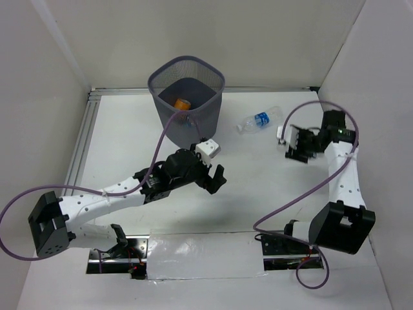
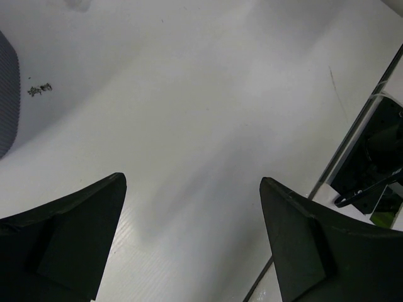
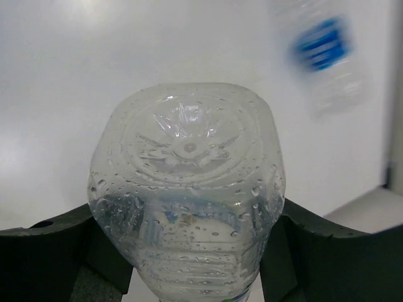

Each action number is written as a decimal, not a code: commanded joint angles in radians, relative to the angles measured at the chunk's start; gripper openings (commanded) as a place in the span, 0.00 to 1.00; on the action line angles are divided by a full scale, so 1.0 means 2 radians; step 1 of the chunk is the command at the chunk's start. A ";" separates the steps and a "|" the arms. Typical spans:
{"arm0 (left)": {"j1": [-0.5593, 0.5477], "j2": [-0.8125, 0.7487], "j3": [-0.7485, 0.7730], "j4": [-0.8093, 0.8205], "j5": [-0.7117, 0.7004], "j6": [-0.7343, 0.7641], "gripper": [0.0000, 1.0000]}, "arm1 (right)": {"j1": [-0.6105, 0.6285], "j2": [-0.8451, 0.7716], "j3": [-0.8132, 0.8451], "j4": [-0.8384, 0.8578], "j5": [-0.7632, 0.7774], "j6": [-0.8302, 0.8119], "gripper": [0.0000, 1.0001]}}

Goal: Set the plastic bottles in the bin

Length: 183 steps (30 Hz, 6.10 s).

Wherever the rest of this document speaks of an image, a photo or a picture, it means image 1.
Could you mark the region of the orange juice bottle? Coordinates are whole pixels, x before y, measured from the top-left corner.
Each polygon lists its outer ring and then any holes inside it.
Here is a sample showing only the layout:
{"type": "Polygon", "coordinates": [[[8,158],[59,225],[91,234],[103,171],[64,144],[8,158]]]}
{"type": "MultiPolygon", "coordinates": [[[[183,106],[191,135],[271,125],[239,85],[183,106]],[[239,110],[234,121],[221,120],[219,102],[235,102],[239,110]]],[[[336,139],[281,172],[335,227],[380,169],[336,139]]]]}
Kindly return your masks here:
{"type": "Polygon", "coordinates": [[[190,110],[191,103],[185,99],[177,98],[174,104],[174,108],[178,110],[190,110]]]}

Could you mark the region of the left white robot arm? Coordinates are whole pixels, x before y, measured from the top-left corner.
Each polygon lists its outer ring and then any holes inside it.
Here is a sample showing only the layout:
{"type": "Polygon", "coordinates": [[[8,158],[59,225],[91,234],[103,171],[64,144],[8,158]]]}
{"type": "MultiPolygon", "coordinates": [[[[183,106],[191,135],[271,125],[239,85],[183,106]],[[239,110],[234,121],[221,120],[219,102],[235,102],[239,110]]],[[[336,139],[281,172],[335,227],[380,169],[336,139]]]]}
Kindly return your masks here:
{"type": "Polygon", "coordinates": [[[102,189],[101,194],[56,196],[44,193],[28,217],[39,258],[57,255],[67,248],[91,248],[119,258],[128,240],[120,225],[95,225],[93,220],[115,211],[167,198],[180,187],[196,183],[210,194],[226,183],[222,165],[209,175],[212,159],[221,147],[212,139],[179,149],[153,169],[144,169],[125,181],[102,189]]]}

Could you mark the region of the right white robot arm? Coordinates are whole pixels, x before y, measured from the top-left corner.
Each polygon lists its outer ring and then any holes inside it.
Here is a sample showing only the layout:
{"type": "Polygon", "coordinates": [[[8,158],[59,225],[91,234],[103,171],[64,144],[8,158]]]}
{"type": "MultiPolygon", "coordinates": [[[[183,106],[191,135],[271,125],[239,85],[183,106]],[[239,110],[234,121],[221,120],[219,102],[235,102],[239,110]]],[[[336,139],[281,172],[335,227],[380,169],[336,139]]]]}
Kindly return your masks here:
{"type": "Polygon", "coordinates": [[[307,163],[323,154],[328,163],[329,198],[311,222],[290,220],[285,225],[281,244],[296,253],[304,241],[335,251],[356,254],[373,228],[376,216],[367,210],[361,195],[356,133],[346,127],[345,113],[324,112],[318,133],[291,125],[278,127],[277,138],[286,143],[286,158],[307,163]]]}

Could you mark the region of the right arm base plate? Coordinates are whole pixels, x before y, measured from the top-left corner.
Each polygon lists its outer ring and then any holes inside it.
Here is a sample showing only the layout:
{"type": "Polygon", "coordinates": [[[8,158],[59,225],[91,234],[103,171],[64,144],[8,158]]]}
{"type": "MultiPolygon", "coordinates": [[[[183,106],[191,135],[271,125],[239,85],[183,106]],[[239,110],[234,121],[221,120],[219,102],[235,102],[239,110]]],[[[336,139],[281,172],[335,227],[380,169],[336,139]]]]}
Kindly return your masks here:
{"type": "Polygon", "coordinates": [[[323,268],[318,251],[305,244],[267,234],[256,234],[254,239],[261,244],[265,271],[293,270],[309,258],[313,260],[302,269],[323,268]]]}

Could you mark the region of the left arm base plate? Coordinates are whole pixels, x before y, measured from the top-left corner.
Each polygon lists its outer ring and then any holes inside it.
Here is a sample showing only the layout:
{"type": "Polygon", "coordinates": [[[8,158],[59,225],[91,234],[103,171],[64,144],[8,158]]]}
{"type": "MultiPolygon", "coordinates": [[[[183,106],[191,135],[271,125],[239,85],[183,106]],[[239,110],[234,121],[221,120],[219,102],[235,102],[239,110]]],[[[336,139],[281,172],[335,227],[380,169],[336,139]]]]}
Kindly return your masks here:
{"type": "Polygon", "coordinates": [[[126,238],[128,245],[119,254],[90,250],[86,274],[124,274],[134,280],[146,280],[150,236],[131,235],[126,238]]]}

